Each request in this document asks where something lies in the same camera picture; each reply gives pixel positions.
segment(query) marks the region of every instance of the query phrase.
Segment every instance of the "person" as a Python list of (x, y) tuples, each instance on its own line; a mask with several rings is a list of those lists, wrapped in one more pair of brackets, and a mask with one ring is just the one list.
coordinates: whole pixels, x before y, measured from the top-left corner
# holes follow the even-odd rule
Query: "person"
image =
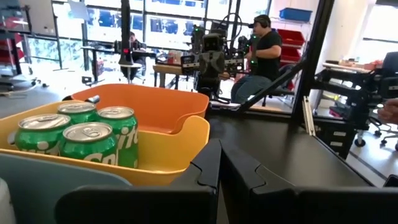
[[(132, 52), (133, 51), (135, 51), (135, 52), (137, 52), (137, 51), (145, 52), (146, 51), (146, 45), (137, 40), (135, 33), (130, 32), (129, 41), (130, 41), (130, 51), (132, 51)], [(134, 63), (138, 63), (138, 64), (143, 65), (143, 66), (146, 64), (145, 63), (145, 61), (146, 61), (145, 57), (131, 55), (131, 59), (132, 59), (132, 61)], [(122, 67), (121, 71), (123, 72), (124, 77), (127, 78), (127, 68)], [(131, 69), (131, 74), (130, 74), (130, 79), (131, 80), (133, 80), (134, 77), (136, 77), (137, 72), (138, 72), (138, 68), (132, 68)]]
[(377, 113), (383, 123), (398, 124), (398, 98), (387, 100), (384, 107)]
[[(282, 38), (271, 29), (271, 20), (267, 15), (257, 16), (249, 28), (253, 28), (253, 34), (260, 38), (256, 50), (258, 66), (255, 73), (240, 78), (233, 85), (232, 103), (244, 103), (251, 95), (267, 88), (279, 76)], [(245, 58), (250, 61), (251, 57), (252, 52), (250, 51)]]

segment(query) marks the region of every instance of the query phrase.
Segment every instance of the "orange bin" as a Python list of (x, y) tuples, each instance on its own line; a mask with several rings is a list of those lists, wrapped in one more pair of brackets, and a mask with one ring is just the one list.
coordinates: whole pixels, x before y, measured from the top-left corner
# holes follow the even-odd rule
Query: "orange bin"
[(128, 84), (100, 85), (71, 97), (84, 101), (95, 95), (99, 96), (98, 109), (127, 106), (134, 110), (140, 130), (166, 134), (178, 133), (189, 116), (204, 118), (209, 104), (200, 93)]

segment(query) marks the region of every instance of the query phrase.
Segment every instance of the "green soda can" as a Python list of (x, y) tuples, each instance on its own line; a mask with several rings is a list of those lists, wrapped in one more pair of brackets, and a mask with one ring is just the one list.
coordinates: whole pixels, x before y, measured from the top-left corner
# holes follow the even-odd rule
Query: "green soda can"
[(59, 114), (68, 115), (72, 124), (97, 121), (98, 115), (94, 103), (64, 103), (58, 107)]
[(70, 125), (70, 117), (63, 114), (43, 114), (19, 122), (15, 145), (24, 152), (57, 156), (62, 132)]
[(63, 131), (60, 156), (116, 165), (116, 143), (108, 124), (75, 124)]
[(109, 124), (118, 139), (118, 165), (138, 167), (138, 124), (134, 110), (111, 106), (98, 111), (100, 122)]

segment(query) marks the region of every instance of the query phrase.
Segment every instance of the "black cap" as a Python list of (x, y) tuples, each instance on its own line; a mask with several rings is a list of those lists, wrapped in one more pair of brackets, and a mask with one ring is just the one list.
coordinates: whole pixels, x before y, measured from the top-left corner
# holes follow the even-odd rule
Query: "black cap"
[(269, 16), (267, 16), (267, 15), (256, 16), (254, 18), (254, 22), (252, 24), (249, 24), (248, 27), (249, 28), (253, 28), (254, 24), (256, 22), (260, 23), (263, 27), (270, 27), (271, 26), (271, 20), (269, 19)]

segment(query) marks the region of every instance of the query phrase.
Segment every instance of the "yellow bin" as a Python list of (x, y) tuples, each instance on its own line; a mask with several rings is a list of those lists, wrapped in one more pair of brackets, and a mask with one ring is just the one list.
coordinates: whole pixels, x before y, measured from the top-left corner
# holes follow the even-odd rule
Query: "yellow bin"
[(139, 130), (138, 169), (21, 152), (18, 151), (15, 145), (9, 144), (8, 138), (18, 129), (20, 120), (39, 114), (56, 113), (58, 105), (62, 103), (64, 102), (52, 103), (0, 119), (0, 153), (110, 172), (124, 177), (133, 185), (167, 185), (189, 166), (190, 161), (208, 142), (210, 125), (199, 116), (188, 117), (181, 131), (177, 134), (162, 134)]

